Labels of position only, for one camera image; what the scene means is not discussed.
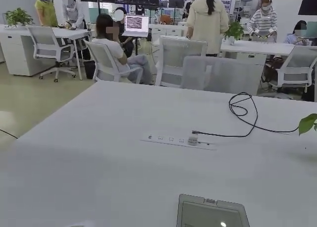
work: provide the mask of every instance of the chair base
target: chair base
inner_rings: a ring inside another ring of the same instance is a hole
[[[54,81],[57,81],[57,80],[58,80],[59,72],[66,72],[66,73],[71,74],[73,78],[76,77],[76,73],[73,72],[73,71],[68,70],[67,68],[53,67],[53,68],[51,68],[51,69],[49,69],[49,70],[47,70],[47,71],[45,71],[45,72],[42,72],[42,73],[40,74],[40,79],[42,79],[44,75],[49,74],[49,73],[53,73],[53,72],[56,72],[56,74],[55,74],[55,80],[54,80]]]

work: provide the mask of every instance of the striped shirt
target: striped shirt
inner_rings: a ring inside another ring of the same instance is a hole
[[[261,32],[268,32],[269,29],[277,31],[277,15],[273,8],[268,13],[263,13],[262,9],[256,11],[248,23],[249,33],[259,29]]]

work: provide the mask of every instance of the ponytail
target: ponytail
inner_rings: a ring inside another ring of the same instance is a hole
[[[214,0],[206,0],[208,6],[208,15],[211,15],[214,12]]]

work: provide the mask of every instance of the woman in beige coat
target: woman in beige coat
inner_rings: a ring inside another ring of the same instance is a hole
[[[222,33],[229,29],[229,18],[220,0],[195,0],[187,19],[187,38],[208,43],[206,56],[220,52]]]

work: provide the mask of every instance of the yellow shirt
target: yellow shirt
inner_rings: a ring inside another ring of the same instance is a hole
[[[35,8],[38,10],[43,10],[44,26],[56,27],[58,25],[55,7],[52,1],[36,0]]]

